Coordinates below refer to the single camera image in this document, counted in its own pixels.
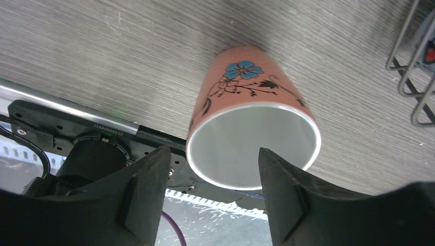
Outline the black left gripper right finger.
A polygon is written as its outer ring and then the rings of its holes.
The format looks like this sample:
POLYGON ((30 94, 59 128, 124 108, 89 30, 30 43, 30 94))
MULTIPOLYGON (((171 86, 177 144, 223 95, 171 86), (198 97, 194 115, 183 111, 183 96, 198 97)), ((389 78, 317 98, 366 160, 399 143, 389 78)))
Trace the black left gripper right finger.
POLYGON ((434 183, 371 196, 259 150, 273 245, 434 245, 434 183))

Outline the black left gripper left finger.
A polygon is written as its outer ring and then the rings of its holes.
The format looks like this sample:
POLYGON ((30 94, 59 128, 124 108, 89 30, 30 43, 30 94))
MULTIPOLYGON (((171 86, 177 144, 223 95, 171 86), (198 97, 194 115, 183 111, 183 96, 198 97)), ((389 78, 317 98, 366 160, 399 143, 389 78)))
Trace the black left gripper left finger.
POLYGON ((136 163, 56 195, 59 179, 1 191, 1 245, 154 245, 171 166, 161 146, 136 163))

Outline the pink floral mug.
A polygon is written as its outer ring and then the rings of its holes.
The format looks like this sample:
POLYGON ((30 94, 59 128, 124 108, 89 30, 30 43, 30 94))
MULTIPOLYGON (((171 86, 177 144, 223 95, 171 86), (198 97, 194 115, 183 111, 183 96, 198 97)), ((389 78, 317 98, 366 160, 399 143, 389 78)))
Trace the pink floral mug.
POLYGON ((262 188, 259 149, 307 170, 321 149, 308 103, 280 66, 255 46, 221 52, 193 109, 186 141, 191 170, 220 188, 262 188))

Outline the grey ceramic mug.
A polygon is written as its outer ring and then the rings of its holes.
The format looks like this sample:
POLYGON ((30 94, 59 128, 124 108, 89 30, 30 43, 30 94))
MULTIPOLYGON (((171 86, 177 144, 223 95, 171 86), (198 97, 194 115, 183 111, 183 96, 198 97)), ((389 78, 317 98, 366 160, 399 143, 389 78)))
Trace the grey ceramic mug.
POLYGON ((434 74, 434 29, 431 31, 429 27, 434 20, 434 9, 426 16, 424 21, 420 24, 412 40, 412 45, 417 50, 422 42, 422 39, 429 31, 429 38, 425 41, 421 53, 418 55, 416 67, 426 72, 428 75, 434 74))

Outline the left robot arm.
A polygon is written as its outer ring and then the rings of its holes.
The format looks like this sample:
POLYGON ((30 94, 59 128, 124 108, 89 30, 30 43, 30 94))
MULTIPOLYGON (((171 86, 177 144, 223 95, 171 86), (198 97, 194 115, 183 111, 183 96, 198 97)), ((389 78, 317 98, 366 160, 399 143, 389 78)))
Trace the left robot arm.
MULTIPOLYGON (((127 165, 110 142, 78 142, 56 175, 45 165, 22 194, 1 191, 1 245, 154 245, 171 152, 127 165)), ((369 196, 340 188, 260 148, 274 245, 434 245, 434 183, 369 196)))

